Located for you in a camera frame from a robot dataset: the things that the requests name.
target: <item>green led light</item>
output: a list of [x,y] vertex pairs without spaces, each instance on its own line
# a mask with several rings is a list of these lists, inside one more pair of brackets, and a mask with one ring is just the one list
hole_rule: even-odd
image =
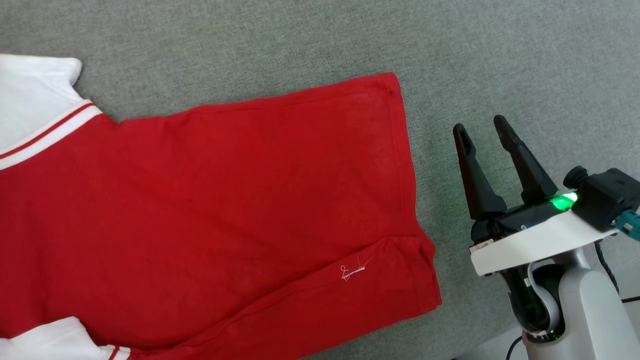
[[556,195],[549,199],[556,209],[562,211],[571,209],[576,200],[578,200],[578,195],[576,193],[566,193],[560,196]]
[[564,193],[564,194],[562,194],[562,196],[566,197],[567,199],[572,200],[573,202],[578,201],[578,194],[576,194],[576,193]]

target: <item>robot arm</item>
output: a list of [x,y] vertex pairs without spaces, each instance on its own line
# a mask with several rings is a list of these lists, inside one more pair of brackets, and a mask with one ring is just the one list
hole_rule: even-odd
[[[638,359],[640,343],[608,277],[589,268],[582,247],[622,232],[640,240],[640,183],[617,169],[588,176],[581,167],[557,187],[504,117],[494,118],[523,186],[508,209],[476,161],[458,124],[454,138],[469,213],[471,260],[478,275],[499,274],[523,329],[529,359]],[[539,264],[550,259],[553,263]]]

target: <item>teal connector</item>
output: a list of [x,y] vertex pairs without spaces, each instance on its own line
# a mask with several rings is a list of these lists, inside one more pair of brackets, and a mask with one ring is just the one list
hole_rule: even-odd
[[640,241],[640,215],[631,210],[627,210],[616,222],[616,228],[625,233],[628,237]]

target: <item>white sleeve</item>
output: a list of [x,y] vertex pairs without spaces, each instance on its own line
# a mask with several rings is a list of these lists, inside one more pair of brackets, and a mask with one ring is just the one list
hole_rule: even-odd
[[0,359],[126,360],[125,347],[96,346],[75,317],[38,326],[13,339],[0,339]]

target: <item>red stripe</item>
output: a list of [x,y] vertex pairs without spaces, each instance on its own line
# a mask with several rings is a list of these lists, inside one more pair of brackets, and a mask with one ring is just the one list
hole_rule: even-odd
[[80,111],[83,111],[84,109],[88,108],[91,105],[93,105],[93,104],[92,103],[88,103],[88,104],[80,106],[78,109],[73,111],[71,114],[65,116],[64,119],[62,119],[62,120],[58,121],[57,123],[53,124],[53,126],[51,126],[49,129],[45,130],[42,134],[40,134],[40,135],[34,137],[33,139],[31,139],[28,143],[20,145],[20,146],[16,147],[15,149],[13,149],[13,150],[11,150],[9,152],[6,152],[4,154],[0,154],[0,160],[6,158],[8,156],[11,156],[11,155],[15,154],[16,152],[20,152],[20,151],[28,148],[29,146],[33,145],[38,140],[40,140],[43,137],[47,136],[47,134],[49,134],[51,131],[54,131],[55,129],[59,128],[62,124],[66,123],[69,119],[71,119],[72,117],[76,116]]
[[116,358],[116,355],[118,355],[118,351],[120,351],[120,347],[116,345],[116,348],[113,349],[111,356],[109,356],[109,360],[114,360]]

